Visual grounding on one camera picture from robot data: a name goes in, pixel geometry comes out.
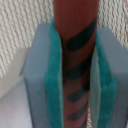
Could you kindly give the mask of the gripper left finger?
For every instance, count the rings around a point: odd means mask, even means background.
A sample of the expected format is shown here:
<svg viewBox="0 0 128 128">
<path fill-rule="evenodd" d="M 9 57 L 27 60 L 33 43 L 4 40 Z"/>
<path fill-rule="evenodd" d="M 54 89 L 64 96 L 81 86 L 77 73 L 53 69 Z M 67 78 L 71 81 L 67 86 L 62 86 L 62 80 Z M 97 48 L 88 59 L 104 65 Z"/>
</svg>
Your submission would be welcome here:
<svg viewBox="0 0 128 128">
<path fill-rule="evenodd" d="M 64 128 L 62 48 L 54 22 L 38 25 L 23 76 L 33 128 Z"/>
</svg>

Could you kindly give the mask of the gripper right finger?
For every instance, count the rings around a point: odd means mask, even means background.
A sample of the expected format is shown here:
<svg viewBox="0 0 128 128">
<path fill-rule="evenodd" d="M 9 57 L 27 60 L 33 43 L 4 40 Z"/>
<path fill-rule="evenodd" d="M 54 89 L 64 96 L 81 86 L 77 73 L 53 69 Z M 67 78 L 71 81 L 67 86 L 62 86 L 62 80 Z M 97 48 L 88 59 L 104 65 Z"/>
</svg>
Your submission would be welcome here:
<svg viewBox="0 0 128 128">
<path fill-rule="evenodd" d="M 126 128 L 128 53 L 109 28 L 99 28 L 90 74 L 92 128 Z"/>
</svg>

